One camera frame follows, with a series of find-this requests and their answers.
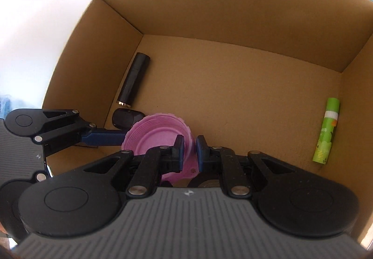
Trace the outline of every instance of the glue stick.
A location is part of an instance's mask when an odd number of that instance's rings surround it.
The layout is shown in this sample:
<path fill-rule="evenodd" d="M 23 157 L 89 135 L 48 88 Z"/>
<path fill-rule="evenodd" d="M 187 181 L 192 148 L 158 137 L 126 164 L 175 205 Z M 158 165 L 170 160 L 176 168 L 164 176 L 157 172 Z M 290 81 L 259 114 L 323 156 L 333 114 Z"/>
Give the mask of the glue stick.
<path fill-rule="evenodd" d="M 332 147 L 333 131 L 338 121 L 338 113 L 339 100 L 337 98 L 328 98 L 324 121 L 318 138 L 318 145 L 312 159 L 314 162 L 326 164 L 328 160 Z"/>

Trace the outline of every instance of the pink paper cup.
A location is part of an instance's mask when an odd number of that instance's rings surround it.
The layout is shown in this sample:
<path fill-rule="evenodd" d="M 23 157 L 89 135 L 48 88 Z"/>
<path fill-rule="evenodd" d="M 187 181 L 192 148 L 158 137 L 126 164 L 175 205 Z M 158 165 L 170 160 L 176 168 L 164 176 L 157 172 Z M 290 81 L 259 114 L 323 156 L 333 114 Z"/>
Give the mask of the pink paper cup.
<path fill-rule="evenodd" d="M 180 179 L 191 179 L 199 173 L 195 154 L 195 140 L 183 119 L 173 114 L 154 114 L 135 123 L 122 144 L 122 150 L 132 150 L 135 155 L 144 155 L 152 147 L 172 146 L 177 135 L 184 136 L 184 163 L 180 173 L 168 173 L 162 181 L 171 184 Z"/>

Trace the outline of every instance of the cardboard box floor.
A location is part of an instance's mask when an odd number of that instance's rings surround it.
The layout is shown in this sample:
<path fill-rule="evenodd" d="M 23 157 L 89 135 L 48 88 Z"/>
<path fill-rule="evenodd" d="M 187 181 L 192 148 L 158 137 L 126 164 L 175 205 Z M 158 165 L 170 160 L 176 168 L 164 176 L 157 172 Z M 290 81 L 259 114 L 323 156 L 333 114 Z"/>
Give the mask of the cardboard box floor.
<path fill-rule="evenodd" d="M 92 0 L 44 101 L 113 129 L 136 52 L 152 59 L 133 109 L 173 113 L 209 144 L 260 150 L 340 182 L 359 197 L 353 237 L 373 208 L 373 2 L 369 0 Z M 332 152 L 312 162 L 328 97 L 341 100 Z M 55 174 L 118 148 L 71 147 Z"/>

